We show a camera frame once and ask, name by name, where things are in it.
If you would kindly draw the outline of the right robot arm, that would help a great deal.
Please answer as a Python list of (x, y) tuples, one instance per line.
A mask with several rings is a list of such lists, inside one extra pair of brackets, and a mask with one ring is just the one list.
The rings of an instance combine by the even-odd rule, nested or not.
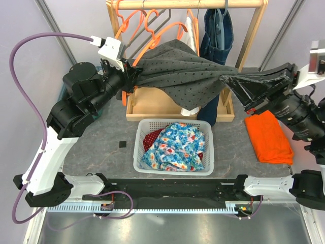
[(308, 143), (305, 150), (315, 156), (320, 166), (319, 171), (303, 170), (286, 177), (238, 175), (232, 188), (236, 199), (291, 198), (304, 207), (324, 210), (324, 100), (315, 104), (310, 95), (296, 91), (304, 81), (311, 81), (314, 86), (324, 80), (324, 65), (319, 71), (309, 73), (308, 66), (298, 70), (295, 64), (285, 63), (268, 71), (220, 76), (219, 80), (237, 96), (246, 113), (270, 111), (293, 132), (294, 140)]

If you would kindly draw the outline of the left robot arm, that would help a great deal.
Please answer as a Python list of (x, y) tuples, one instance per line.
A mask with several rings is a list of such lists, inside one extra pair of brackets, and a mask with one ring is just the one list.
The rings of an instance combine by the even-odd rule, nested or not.
[(99, 111), (120, 91), (132, 90), (143, 68), (123, 59), (119, 70), (107, 60), (101, 61), (103, 74), (89, 62), (72, 66), (62, 78), (67, 95), (51, 109), (46, 119), (47, 142), (42, 157), (35, 159), (25, 174), (13, 181), (28, 193), (30, 207), (58, 206), (69, 198), (111, 196), (109, 181), (101, 173), (92, 176), (69, 176), (59, 168), (72, 146), (95, 121)]

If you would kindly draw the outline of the red polka dot skirt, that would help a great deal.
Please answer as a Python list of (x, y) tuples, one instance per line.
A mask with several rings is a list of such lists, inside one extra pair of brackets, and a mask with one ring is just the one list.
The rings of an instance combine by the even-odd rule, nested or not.
[(202, 159), (205, 137), (197, 127), (170, 125), (146, 135), (143, 145), (146, 154), (153, 153), (163, 162), (188, 162), (192, 157)]

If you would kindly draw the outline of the dark grey dotted garment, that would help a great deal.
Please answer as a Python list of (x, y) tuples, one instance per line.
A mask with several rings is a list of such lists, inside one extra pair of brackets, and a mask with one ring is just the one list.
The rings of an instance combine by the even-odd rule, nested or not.
[(225, 87), (222, 75), (238, 70), (197, 56), (185, 43), (171, 40), (147, 51), (138, 63), (143, 68), (137, 87), (159, 88), (182, 108), (205, 106)]

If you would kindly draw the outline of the orange hanger of grey garment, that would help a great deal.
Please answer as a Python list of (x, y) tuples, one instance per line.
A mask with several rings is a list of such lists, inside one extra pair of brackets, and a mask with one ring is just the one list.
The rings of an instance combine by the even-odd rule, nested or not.
[(149, 25), (148, 25), (148, 19), (150, 17), (150, 15), (152, 13), (155, 13), (156, 14), (156, 17), (159, 16), (159, 13), (157, 10), (150, 10), (149, 13), (147, 14), (146, 16), (146, 19), (145, 19), (145, 22), (144, 22), (144, 27), (145, 27), (145, 30), (148, 31), (149, 33), (151, 33), (151, 37), (149, 39), (149, 42), (144, 46), (144, 48), (140, 51), (140, 53), (138, 54), (137, 58), (135, 59), (135, 61), (133, 62), (133, 66), (136, 66), (138, 64), (138, 62), (140, 61), (140, 59), (142, 58), (142, 56), (145, 54), (145, 52), (148, 50), (148, 49), (154, 49), (160, 42), (161, 40), (161, 36), (166, 32), (168, 31), (169, 29), (175, 27), (175, 26), (178, 26), (179, 29), (183, 29), (184, 32), (188, 32), (188, 29), (186, 27), (185, 24), (181, 23), (181, 22), (174, 22), (174, 23), (171, 23), (169, 25), (167, 25), (166, 27), (164, 27), (162, 30), (160, 30), (158, 33), (155, 33), (154, 30), (150, 29), (149, 28)]

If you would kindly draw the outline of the blue floral garment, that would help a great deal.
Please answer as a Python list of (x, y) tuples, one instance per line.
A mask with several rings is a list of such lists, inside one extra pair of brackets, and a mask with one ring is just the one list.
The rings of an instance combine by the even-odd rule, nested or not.
[(140, 163), (149, 169), (178, 172), (204, 169), (205, 136), (196, 126), (172, 123), (146, 135), (143, 146)]

